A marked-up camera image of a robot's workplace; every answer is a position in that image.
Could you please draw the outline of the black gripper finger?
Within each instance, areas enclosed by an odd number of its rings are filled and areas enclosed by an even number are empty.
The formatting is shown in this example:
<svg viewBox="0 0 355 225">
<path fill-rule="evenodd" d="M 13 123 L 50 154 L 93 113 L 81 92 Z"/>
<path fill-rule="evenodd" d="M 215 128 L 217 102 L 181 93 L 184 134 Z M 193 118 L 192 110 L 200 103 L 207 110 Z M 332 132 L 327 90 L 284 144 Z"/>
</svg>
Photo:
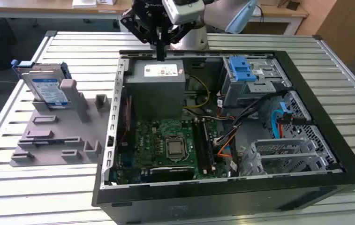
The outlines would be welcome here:
<svg viewBox="0 0 355 225">
<path fill-rule="evenodd" d="M 120 22 L 127 30 L 144 43 L 149 44 L 156 51 L 156 60 L 163 60 L 163 46 L 159 40 L 156 28 L 145 28 L 136 20 L 136 14 L 132 9 L 128 9 L 123 15 Z"/>
<path fill-rule="evenodd" d="M 195 28 L 196 22 L 188 22 L 179 25 L 177 28 L 169 30 L 172 24 L 165 23 L 161 26 L 161 61 L 165 59 L 168 46 L 179 43 L 188 32 Z"/>
</svg>

